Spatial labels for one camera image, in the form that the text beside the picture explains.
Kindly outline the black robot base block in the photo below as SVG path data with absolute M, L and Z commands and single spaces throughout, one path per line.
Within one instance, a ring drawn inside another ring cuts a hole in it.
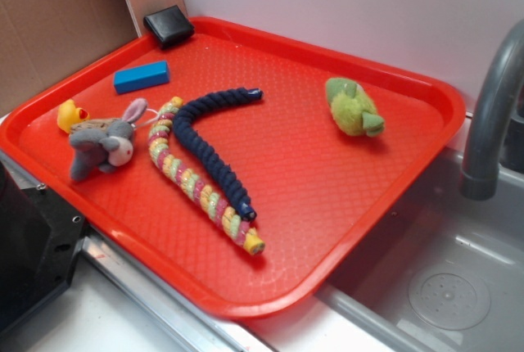
M 45 185 L 21 188 L 1 167 L 1 333 L 72 282 L 86 218 Z

